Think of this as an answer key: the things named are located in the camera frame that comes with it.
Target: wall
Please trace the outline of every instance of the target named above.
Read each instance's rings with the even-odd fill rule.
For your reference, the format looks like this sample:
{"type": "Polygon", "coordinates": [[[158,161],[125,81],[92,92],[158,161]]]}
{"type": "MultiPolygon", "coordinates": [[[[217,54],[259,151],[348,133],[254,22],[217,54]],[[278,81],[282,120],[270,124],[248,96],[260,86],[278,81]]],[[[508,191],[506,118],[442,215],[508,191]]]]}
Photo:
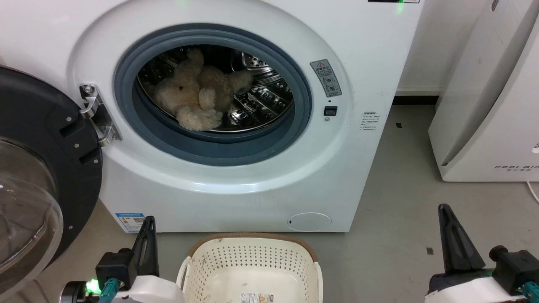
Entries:
{"type": "Polygon", "coordinates": [[[475,20],[492,0],[422,1],[423,14],[397,95],[438,95],[475,20]]]}

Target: basket rim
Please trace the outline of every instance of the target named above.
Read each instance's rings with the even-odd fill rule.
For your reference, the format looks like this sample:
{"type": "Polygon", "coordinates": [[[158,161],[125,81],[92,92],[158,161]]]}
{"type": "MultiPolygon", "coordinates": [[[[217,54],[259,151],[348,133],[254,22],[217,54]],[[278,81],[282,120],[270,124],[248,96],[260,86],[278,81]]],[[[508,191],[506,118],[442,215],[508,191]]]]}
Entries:
{"type": "Polygon", "coordinates": [[[285,236],[280,235],[278,233],[267,233],[267,232],[225,232],[225,233],[216,233],[214,235],[207,236],[200,240],[198,243],[196,243],[189,253],[187,254],[188,257],[192,257],[195,252],[206,242],[217,240],[217,239],[227,239],[227,238],[262,238],[262,239],[271,239],[271,240],[281,240],[281,241],[288,241],[293,242],[296,244],[299,244],[303,246],[304,249],[307,250],[310,257],[312,258],[313,262],[318,262],[318,257],[316,256],[316,253],[314,250],[307,244],[307,242],[303,241],[302,239],[298,239],[296,237],[292,236],[285,236]]]}

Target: laundry basket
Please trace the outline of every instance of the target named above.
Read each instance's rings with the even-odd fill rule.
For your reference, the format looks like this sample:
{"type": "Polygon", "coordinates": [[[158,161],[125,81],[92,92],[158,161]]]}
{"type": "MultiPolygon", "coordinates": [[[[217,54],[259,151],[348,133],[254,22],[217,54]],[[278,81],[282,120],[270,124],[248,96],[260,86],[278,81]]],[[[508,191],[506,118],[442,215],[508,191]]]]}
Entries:
{"type": "Polygon", "coordinates": [[[186,303],[321,303],[322,272],[304,241],[222,233],[195,245],[176,284],[186,303]]]}

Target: warning label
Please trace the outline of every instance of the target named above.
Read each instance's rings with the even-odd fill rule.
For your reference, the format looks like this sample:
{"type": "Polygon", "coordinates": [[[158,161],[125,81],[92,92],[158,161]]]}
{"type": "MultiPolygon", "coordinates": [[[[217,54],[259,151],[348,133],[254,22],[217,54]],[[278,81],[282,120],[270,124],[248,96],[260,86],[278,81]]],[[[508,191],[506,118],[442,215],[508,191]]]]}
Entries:
{"type": "Polygon", "coordinates": [[[376,130],[380,122],[380,115],[375,112],[364,112],[361,116],[360,130],[376,130]]]}
{"type": "Polygon", "coordinates": [[[273,295],[269,293],[241,293],[239,303],[272,303],[273,295]]]}
{"type": "Polygon", "coordinates": [[[116,217],[120,220],[128,232],[139,232],[144,222],[144,214],[119,212],[116,217]]]}
{"type": "Polygon", "coordinates": [[[310,66],[318,76],[326,97],[342,95],[341,86],[327,59],[311,62],[310,66]]]}

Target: stuffed animal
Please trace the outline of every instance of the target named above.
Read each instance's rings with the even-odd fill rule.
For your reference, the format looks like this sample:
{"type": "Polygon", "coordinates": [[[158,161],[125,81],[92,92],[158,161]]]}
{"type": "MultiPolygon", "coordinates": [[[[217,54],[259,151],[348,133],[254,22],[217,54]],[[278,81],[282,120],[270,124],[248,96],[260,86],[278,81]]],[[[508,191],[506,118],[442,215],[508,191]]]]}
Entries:
{"type": "Polygon", "coordinates": [[[154,99],[176,117],[188,130],[205,131],[221,125],[234,94],[247,91],[252,85],[249,71],[224,74],[213,66],[203,66],[200,50],[187,52],[187,59],[174,69],[171,78],[155,88],[154,99]]]}

